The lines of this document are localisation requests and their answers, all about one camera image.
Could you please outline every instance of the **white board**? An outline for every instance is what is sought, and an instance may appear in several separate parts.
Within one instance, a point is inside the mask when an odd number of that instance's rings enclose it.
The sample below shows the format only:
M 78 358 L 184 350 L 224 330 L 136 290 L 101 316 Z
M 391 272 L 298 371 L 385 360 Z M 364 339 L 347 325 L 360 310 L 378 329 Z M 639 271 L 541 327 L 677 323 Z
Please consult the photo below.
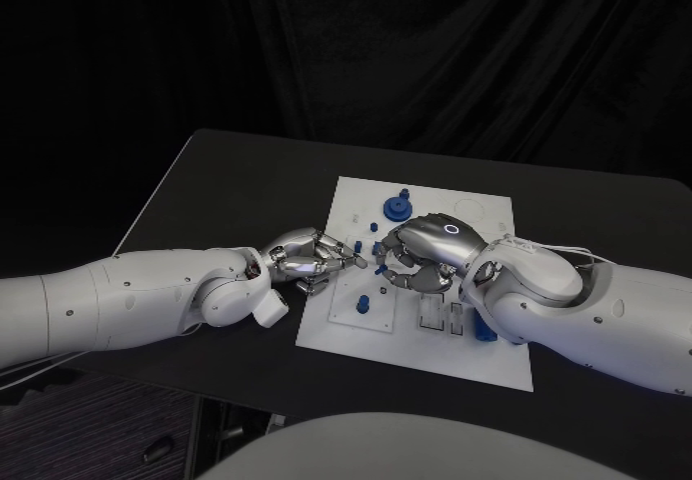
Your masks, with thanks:
M 459 279 L 440 301 L 442 296 L 422 298 L 422 294 L 397 289 L 383 275 L 375 275 L 372 244 L 400 225 L 384 216 L 383 206 L 403 188 L 411 192 L 414 217 L 446 213 L 465 220 L 486 241 L 515 233 L 508 197 L 341 177 L 326 233 L 351 247 L 361 240 L 370 266 L 335 274 L 326 290 L 309 298 L 296 345 L 534 391 L 528 346 L 514 345 L 502 338 L 496 342 L 476 340 L 473 307 L 459 302 Z M 378 223 L 377 232 L 371 232 L 372 222 Z M 414 271 L 394 258 L 388 258 L 387 264 L 400 272 Z M 371 298 L 367 314 L 357 311 L 361 295 Z M 442 320 L 429 318 L 437 314 Z

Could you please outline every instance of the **black curtain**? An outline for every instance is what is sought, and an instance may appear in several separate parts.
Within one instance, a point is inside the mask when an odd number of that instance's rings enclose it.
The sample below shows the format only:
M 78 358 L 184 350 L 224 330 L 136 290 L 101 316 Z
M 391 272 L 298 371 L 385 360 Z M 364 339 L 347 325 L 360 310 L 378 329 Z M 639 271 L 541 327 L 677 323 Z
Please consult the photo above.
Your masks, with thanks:
M 15 251 L 42 271 L 109 254 L 202 127 L 692 184 L 691 17 L 682 0 L 3 2 Z

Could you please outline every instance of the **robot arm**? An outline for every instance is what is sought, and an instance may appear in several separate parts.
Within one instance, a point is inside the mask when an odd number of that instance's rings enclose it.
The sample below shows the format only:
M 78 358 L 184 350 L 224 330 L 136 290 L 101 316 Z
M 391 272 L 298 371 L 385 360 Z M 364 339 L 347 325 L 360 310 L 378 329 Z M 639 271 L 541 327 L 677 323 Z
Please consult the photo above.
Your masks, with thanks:
M 442 214 L 398 227 L 383 241 L 381 259 L 390 250 L 404 264 L 410 258 L 423 265 L 414 275 L 388 270 L 390 281 L 417 291 L 446 291 L 455 272 L 462 300 L 511 342 L 538 342 L 651 389 L 692 393 L 691 279 L 607 262 L 576 268 L 515 237 L 488 244 L 469 225 Z
M 289 311 L 273 282 L 300 277 L 299 288 L 315 294 L 329 272 L 365 266 L 315 229 L 290 232 L 263 252 L 133 252 L 52 275 L 0 280 L 0 368 L 70 352 L 138 347 L 250 314 L 272 327 Z

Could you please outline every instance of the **floor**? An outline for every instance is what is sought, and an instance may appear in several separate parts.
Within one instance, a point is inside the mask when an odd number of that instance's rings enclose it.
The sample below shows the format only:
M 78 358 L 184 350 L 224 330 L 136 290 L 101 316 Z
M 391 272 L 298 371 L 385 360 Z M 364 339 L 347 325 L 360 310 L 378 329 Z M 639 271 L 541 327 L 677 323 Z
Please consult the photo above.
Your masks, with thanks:
M 31 390 L 0 407 L 0 479 L 184 479 L 194 404 L 191 394 L 97 374 Z M 146 465 L 165 436 L 174 450 Z

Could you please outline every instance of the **black table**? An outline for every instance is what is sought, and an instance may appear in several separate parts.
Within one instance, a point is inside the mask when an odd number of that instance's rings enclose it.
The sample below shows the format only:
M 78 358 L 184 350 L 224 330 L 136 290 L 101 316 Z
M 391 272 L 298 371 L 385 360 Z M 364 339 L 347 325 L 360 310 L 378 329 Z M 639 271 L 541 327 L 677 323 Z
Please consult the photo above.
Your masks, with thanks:
M 339 175 L 509 196 L 520 236 L 692 276 L 692 194 L 674 180 L 210 130 L 194 135 L 120 251 L 261 248 L 285 231 L 322 228 Z M 300 418 L 391 411 L 460 420 L 638 478 L 692 478 L 691 398 L 616 380 L 540 345 L 534 393 L 299 348 L 305 298 L 293 286 L 280 290 L 292 311 L 272 329 L 249 319 L 71 365 Z

